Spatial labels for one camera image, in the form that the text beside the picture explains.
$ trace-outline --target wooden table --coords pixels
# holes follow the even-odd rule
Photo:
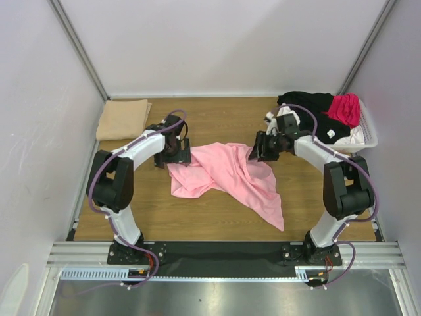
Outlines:
[[[238,142],[252,146],[258,130],[265,130],[265,114],[276,98],[151,99],[147,125],[160,122],[174,109],[187,111],[191,146]],[[129,140],[105,141],[100,149],[112,150]],[[253,210],[218,190],[198,199],[170,195],[168,170],[153,166],[153,159],[135,174],[132,211],[148,240],[302,240],[323,213],[322,175],[308,162],[282,153],[271,162],[282,199],[285,231],[280,232]],[[104,216],[91,211],[85,200],[75,240],[111,240]],[[370,222],[353,223],[342,240],[375,240]]]

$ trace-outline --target beige folded cloth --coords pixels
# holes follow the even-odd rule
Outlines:
[[[107,101],[99,119],[97,140],[125,140],[140,136],[151,105],[147,100]]]

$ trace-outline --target metal floor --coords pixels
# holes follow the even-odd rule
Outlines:
[[[388,270],[351,270],[328,290],[303,283],[154,281],[130,291],[108,286],[62,296],[99,284],[60,281],[50,316],[402,315]]]

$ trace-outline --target pink cloth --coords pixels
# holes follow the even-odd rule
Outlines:
[[[354,128],[360,124],[360,100],[355,94],[336,95],[326,113],[331,119]]]
[[[249,161],[250,151],[244,144],[213,143],[191,148],[189,166],[168,165],[171,194],[198,198],[207,190],[221,190],[284,231],[281,197],[276,193],[272,168],[263,162]]]

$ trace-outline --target white plastic basket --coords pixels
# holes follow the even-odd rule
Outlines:
[[[364,132],[365,144],[347,144],[347,145],[328,145],[328,147],[340,151],[342,153],[356,153],[364,148],[373,148],[378,144],[376,131],[374,130],[373,121],[368,113],[364,103],[360,100],[361,118],[360,125]]]

